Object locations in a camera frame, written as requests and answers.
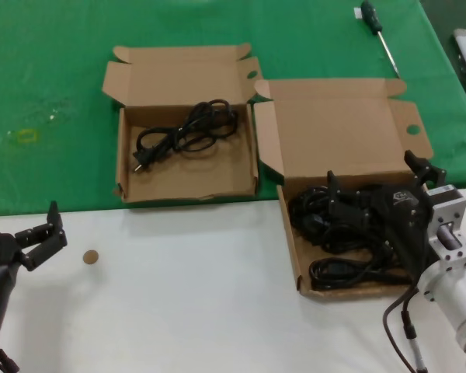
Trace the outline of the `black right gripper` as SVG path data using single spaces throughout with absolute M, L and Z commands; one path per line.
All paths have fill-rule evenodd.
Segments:
M 411 150 L 405 152 L 404 161 L 413 173 L 410 183 L 378 184 L 371 192 L 342 191 L 333 171 L 328 171 L 328 212 L 331 218 L 368 230 L 372 207 L 403 268 L 417 279 L 434 257 L 426 234 L 431 213 L 421 188 L 445 186 L 447 172 Z

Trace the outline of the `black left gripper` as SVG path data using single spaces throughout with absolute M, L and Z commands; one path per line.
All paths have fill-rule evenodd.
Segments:
M 63 249 L 67 242 L 56 201 L 51 201 L 47 222 L 14 235 L 0 233 L 0 267 L 22 264 L 33 271 Z M 33 247 L 22 253 L 21 247 Z

